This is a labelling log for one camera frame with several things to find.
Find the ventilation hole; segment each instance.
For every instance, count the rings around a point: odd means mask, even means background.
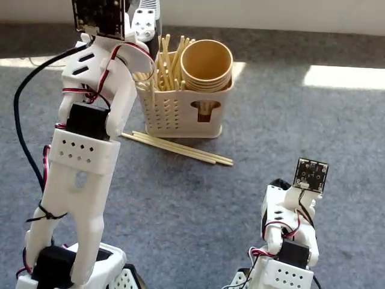
[[[80,73],[87,71],[88,69],[89,69],[88,66],[84,66],[82,68],[76,69],[74,72],[72,72],[72,75],[78,75]]]
[[[94,55],[93,53],[90,53],[90,54],[88,54],[88,55],[83,56],[82,58],[80,58],[80,59],[79,59],[79,62],[84,62],[84,61],[86,61],[86,60],[88,60],[88,59],[93,58],[94,56],[95,56],[95,55]]]

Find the chopstick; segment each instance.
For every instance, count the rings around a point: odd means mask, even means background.
[[[225,158],[225,157],[222,157],[220,155],[212,154],[210,152],[201,151],[200,149],[194,149],[194,148],[191,148],[189,146],[184,146],[184,145],[179,144],[179,143],[173,143],[172,141],[163,140],[161,138],[152,137],[151,135],[143,134],[142,132],[132,131],[132,133],[136,136],[160,143],[162,145],[172,146],[174,148],[183,149],[183,150],[195,153],[195,154],[200,154],[200,155],[204,155],[206,157],[213,158],[217,163],[220,163],[220,164],[225,164],[227,166],[233,166],[234,165],[233,160],[231,160],[230,158]]]
[[[141,142],[141,143],[145,143],[147,145],[154,146],[156,148],[165,149],[166,151],[175,152],[177,154],[184,155],[186,157],[195,158],[197,160],[204,161],[206,163],[210,163],[210,164],[216,163],[216,161],[213,158],[206,157],[204,155],[195,154],[193,152],[189,152],[189,151],[186,151],[183,149],[178,149],[178,148],[175,148],[172,146],[167,146],[166,144],[156,143],[154,141],[148,140],[144,137],[139,137],[137,135],[130,135],[130,134],[122,133],[121,136],[128,138],[128,139],[131,139],[131,140],[136,140],[136,141]]]

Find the black cable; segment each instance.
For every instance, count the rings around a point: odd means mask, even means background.
[[[315,282],[315,284],[317,285],[318,289],[322,289],[322,286],[321,284],[319,283],[317,277],[315,275],[313,275],[313,280]]]
[[[243,288],[246,286],[247,282],[250,281],[250,280],[248,280],[248,279],[249,279],[249,277],[250,277],[250,275],[251,275],[251,273],[252,273],[252,271],[253,271],[255,265],[257,264],[258,257],[259,257],[259,255],[255,258],[254,264],[252,265],[250,271],[249,271],[248,274],[247,274],[246,282],[243,284],[243,286],[242,286],[240,289],[243,289]]]
[[[89,43],[87,43],[86,45],[83,45],[83,46],[80,46],[80,47],[77,47],[77,48],[72,48],[72,49],[69,49],[68,51],[66,52],[63,52],[62,54],[60,55],[57,55],[56,57],[54,58],[51,58],[50,60],[44,62],[42,65],[36,67],[24,80],[23,82],[21,83],[21,85],[17,88],[17,91],[14,95],[14,99],[13,99],[13,111],[14,111],[14,122],[15,122],[15,125],[16,125],[16,133],[17,133],[17,137],[19,138],[19,142],[22,146],[22,149],[26,155],[26,158],[28,159],[28,162],[29,164],[31,165],[32,169],[34,170],[35,172],[35,175],[37,177],[37,180],[38,180],[38,183],[40,184],[40,188],[42,189],[42,192],[44,192],[44,181],[43,181],[43,177],[42,177],[42,174],[40,173],[40,170],[39,168],[37,167],[36,165],[36,162],[35,160],[33,159],[30,151],[28,150],[28,147],[26,146],[26,143],[25,143],[25,140],[24,140],[24,136],[23,136],[23,132],[22,132],[22,128],[21,128],[21,124],[20,124],[20,112],[19,112],[19,99],[20,99],[20,95],[22,94],[22,91],[23,89],[26,87],[26,85],[40,72],[42,71],[44,68],[48,67],[49,65],[55,63],[56,61],[58,60],[61,60],[63,58],[66,58],[70,55],[73,55],[75,53],[78,53],[80,51],[83,51],[85,50],[86,48],[88,48],[90,45],[92,45],[92,43],[95,41],[95,37],[93,37],[91,39],[91,41]]]
[[[306,208],[304,207],[304,205],[301,203],[301,200],[302,200],[302,197],[303,195],[305,194],[305,190],[302,190],[301,194],[300,194],[300,197],[298,199],[298,204],[300,205],[303,213],[306,215],[306,217],[309,219],[309,222],[310,224],[312,225],[312,227],[314,228],[314,223],[313,223],[313,220],[309,214],[309,212],[306,210]]]

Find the gray carpet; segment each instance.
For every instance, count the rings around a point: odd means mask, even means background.
[[[210,166],[122,140],[105,210],[103,241],[122,248],[149,288],[221,288],[246,250],[261,245],[260,204],[267,183],[289,182],[298,157],[330,163],[316,227],[314,268],[324,288],[383,288],[385,92],[304,87],[311,64],[385,68],[385,38],[212,28],[165,28],[223,41],[247,63],[216,140],[179,140],[231,157]],[[76,40],[72,26],[0,25],[0,58],[52,55]],[[0,284],[14,288],[24,221],[40,192],[17,142],[13,94],[30,69],[0,67]],[[41,162],[61,101],[59,71],[42,72],[22,95],[25,137]],[[143,130],[136,102],[126,130]],[[57,243],[76,240],[67,217]]]

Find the circuit board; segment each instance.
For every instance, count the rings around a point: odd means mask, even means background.
[[[329,165],[327,163],[300,158],[295,172],[293,187],[322,193],[328,168]]]
[[[125,0],[72,0],[76,30],[124,40]]]

